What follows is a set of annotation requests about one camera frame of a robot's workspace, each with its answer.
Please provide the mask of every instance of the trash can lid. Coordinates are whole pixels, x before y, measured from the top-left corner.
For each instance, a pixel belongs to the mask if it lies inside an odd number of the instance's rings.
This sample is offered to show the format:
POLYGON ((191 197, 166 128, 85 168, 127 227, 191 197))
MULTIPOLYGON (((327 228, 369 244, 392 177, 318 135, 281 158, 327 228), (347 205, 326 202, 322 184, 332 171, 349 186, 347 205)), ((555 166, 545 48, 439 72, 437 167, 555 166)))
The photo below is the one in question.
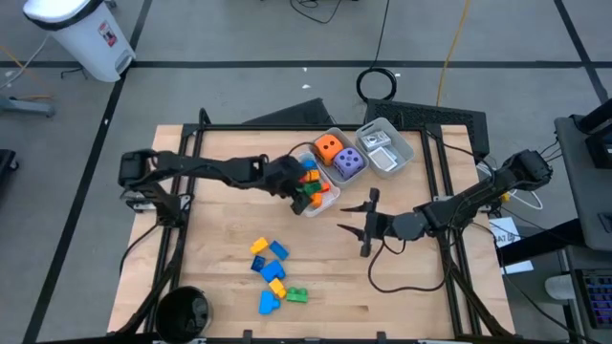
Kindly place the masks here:
POLYGON ((23 12, 44 23, 59 23, 77 15, 91 0, 28 0, 23 12))

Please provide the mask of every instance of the wooden tabletop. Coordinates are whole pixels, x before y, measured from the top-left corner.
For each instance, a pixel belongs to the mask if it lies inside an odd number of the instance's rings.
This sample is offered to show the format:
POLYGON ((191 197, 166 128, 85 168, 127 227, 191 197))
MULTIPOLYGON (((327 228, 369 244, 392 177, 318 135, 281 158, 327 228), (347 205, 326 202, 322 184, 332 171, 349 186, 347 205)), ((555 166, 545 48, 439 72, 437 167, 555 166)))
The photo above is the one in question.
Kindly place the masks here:
MULTIPOLYGON (((159 126, 153 149, 176 152, 181 129, 181 126, 159 126)), ((443 133, 447 144, 470 150, 464 126, 443 126, 443 133)), ((354 137, 353 133, 345 134, 351 139, 354 137)), ((318 135, 319 132, 301 131, 209 131, 205 133, 202 156, 225 160, 266 153, 274 159, 286 154, 296 143, 318 135)), ((393 294, 375 291, 366 274, 372 256, 360 257, 361 244, 356 237, 336 226, 363 227, 363 214, 339 209, 366 201, 371 186, 381 191, 380 212, 399 214, 430 201, 420 134, 406 132, 404 136, 416 155, 404 170, 389 180, 376 177, 371 170, 365 171, 341 191, 336 204, 315 218, 296 216, 289 208, 289 200, 271 197, 259 190, 238 190, 220 182, 198 180, 181 285, 203 290, 212 303, 213 320, 204 336, 241 337, 244 330, 250 329, 255 337, 373 338, 377 331, 385 331, 389 338, 453 338, 444 288, 435 292, 393 294), (282 263, 287 272, 283 284, 286 288, 306 288, 310 296, 308 304, 283 300, 273 314, 258 313, 261 291, 269 287, 259 274, 251 271, 253 256, 249 247, 262 236, 277 240, 291 252, 282 263)), ((438 185, 443 189, 434 144, 430 143, 432 156, 438 185)), ((447 156, 455 192, 478 182, 472 157, 450 149, 447 156)), ((163 185, 169 188, 170 181, 163 185)), ((483 215, 475 221, 489 226, 483 215)), ((153 212, 136 215, 130 242, 154 222, 153 212)), ((157 230, 128 256, 109 331, 122 326, 149 292, 161 235, 162 231, 157 230)), ((477 226, 470 226, 464 238, 476 293, 502 326, 513 332, 492 236, 477 226)), ((389 243, 395 249, 401 247, 395 240, 389 243)), ((373 241, 373 252, 379 244, 373 241)), ((264 255, 274 258, 269 251, 264 255)), ((437 285, 443 276, 437 242, 427 237, 409 242, 399 256, 384 251, 373 275, 375 282, 385 289, 437 285)), ((464 332, 469 333, 465 299, 457 290, 464 332)))

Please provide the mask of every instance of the dice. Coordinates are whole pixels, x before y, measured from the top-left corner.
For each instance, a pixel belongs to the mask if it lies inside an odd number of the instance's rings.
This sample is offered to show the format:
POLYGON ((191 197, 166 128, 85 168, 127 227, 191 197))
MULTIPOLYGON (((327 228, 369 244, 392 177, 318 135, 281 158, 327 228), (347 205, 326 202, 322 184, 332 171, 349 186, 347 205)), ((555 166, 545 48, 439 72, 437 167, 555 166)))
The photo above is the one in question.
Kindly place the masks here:
POLYGON ((354 148, 342 149, 334 158, 334 167, 345 180, 355 176, 363 166, 363 158, 354 148))
POLYGON ((315 147, 317 148, 317 156, 323 161, 325 166, 331 166, 334 162, 334 157, 344 148, 342 142, 340 142, 335 136, 325 134, 315 141, 315 147))

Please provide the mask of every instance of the yellow cable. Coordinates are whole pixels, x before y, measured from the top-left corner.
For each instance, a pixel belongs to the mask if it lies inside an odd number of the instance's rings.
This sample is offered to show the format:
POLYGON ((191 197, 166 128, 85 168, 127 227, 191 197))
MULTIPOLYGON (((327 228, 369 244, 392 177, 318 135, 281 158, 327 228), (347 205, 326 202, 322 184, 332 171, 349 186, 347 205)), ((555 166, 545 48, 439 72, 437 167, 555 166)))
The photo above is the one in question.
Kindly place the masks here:
MULTIPOLYGON (((11 52, 9 52, 9 50, 8 50, 7 48, 5 48, 5 47, 3 47, 3 46, 0 46, 0 50, 1 50, 1 51, 2 51, 4 54, 6 54, 8 57, 10 57, 10 58, 11 58, 11 60, 12 60, 12 61, 13 61, 13 62, 14 62, 16 65, 17 65, 17 66, 19 66, 19 68, 23 69, 23 65, 21 64, 21 62, 19 62, 19 60, 18 60, 18 59, 17 59, 15 56, 13 56, 13 55, 11 54, 11 52)), ((31 78, 31 79, 32 79, 32 80, 33 80, 35 83, 37 83, 37 84, 38 84, 38 86, 42 87, 42 89, 43 89, 45 92, 50 93, 50 92, 48 92, 48 91, 47 91, 47 90, 48 90, 47 85, 46 85, 44 82, 42 82, 42 80, 41 80, 41 79, 39 79, 39 78, 38 78, 38 76, 36 76, 36 74, 35 74, 34 72, 32 72, 32 71, 30 71, 30 70, 28 70, 28 69, 24 69, 23 73, 27 74, 27 75, 28 75, 28 76, 29 76, 29 77, 30 77, 30 78, 31 78)), ((42 98, 43 96, 28 96, 28 97, 32 97, 32 98, 42 98)), ((44 96, 44 97, 45 97, 45 98, 53 98, 53 96, 44 96)))
POLYGON ((455 50, 455 45, 457 44, 459 35, 463 30, 463 23, 466 21, 466 17, 468 16, 470 2, 471 0, 466 0, 466 5, 463 8, 463 14, 461 14, 461 21, 459 21, 459 28, 457 28, 457 31, 455 32, 455 37, 452 39, 452 44, 450 45, 450 50, 448 51, 447 60, 444 61, 444 67, 442 67, 442 72, 440 73, 440 82, 438 83, 438 96, 436 97, 436 106, 440 106, 440 97, 442 96, 442 88, 444 87, 444 75, 447 72, 447 66, 450 62, 452 52, 455 50))

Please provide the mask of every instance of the concrete floor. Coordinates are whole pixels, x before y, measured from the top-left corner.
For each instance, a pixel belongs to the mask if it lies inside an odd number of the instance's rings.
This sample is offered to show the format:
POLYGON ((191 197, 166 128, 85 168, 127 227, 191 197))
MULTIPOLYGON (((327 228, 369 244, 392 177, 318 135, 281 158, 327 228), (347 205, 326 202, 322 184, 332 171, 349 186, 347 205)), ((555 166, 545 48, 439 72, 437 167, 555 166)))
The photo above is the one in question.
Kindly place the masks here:
MULTIPOLYGON (((0 43, 22 60, 44 37, 20 13, 23 2, 0 4, 0 30, 11 32, 0 43)), ((119 260, 134 217, 119 201, 116 185, 122 152, 150 146, 159 124, 195 121, 200 107, 207 108, 213 122, 239 123, 322 97, 338 122, 362 122, 365 106, 355 92, 355 79, 363 68, 356 68, 360 66, 356 61, 374 57, 384 12, 384 1, 344 1, 332 22, 321 26, 293 12, 286 1, 118 3, 113 13, 127 37, 139 14, 145 18, 142 34, 134 37, 139 38, 139 61, 265 60, 271 68, 223 68, 222 63, 129 71, 38 340, 105 333, 119 260), (274 68, 278 61, 295 60, 319 60, 323 66, 325 61, 344 62, 343 67, 307 71, 298 63, 274 68), (303 89, 305 84, 311 88, 303 89)), ((606 16, 612 3, 564 0, 563 4, 591 60, 612 61, 607 34, 612 28, 606 16)), ((334 6, 334 1, 321 0, 313 15, 326 17, 334 6)), ((380 60, 444 60, 461 10, 461 2, 391 0, 380 60)), ((52 39, 37 60, 74 61, 52 39)), ((473 0, 453 60, 509 62, 494 68, 478 64, 451 68, 442 99, 444 106, 487 113, 492 156, 500 163, 517 150, 552 143, 554 118, 584 114, 600 103, 584 67, 556 69, 531 63, 580 62, 553 0, 473 0), (509 68, 518 66, 513 62, 530 62, 522 65, 529 68, 509 68)), ((2 75, 15 70, 9 61, 0 54, 2 75)), ((56 117, 0 116, 0 147, 15 150, 22 166, 4 188, 0 202, 0 271, 9 276, 0 282, 0 333, 8 343, 24 338, 100 120, 105 111, 109 115, 107 102, 118 87, 80 74, 60 79, 64 69, 49 67, 53 65, 41 62, 32 71, 53 91, 56 117)), ((391 71, 401 75, 396 100, 435 103, 439 68, 391 71)), ((604 87, 612 89, 612 70, 597 69, 597 75, 604 87)), ((387 81, 375 75, 364 81, 364 91, 372 97, 384 96, 387 88, 387 81)), ((44 92, 26 75, 2 90, 3 95, 16 97, 44 92)), ((522 204, 509 208, 542 226, 575 217, 562 161, 554 161, 553 167, 554 180, 538 191, 543 211, 522 204)), ((535 271, 513 279, 533 285, 558 269, 556 255, 544 256, 535 260, 535 271)), ((567 338, 508 291, 518 333, 538 339, 567 338)), ((542 307, 562 320, 560 306, 546 299, 541 284, 527 292, 541 295, 542 307)))

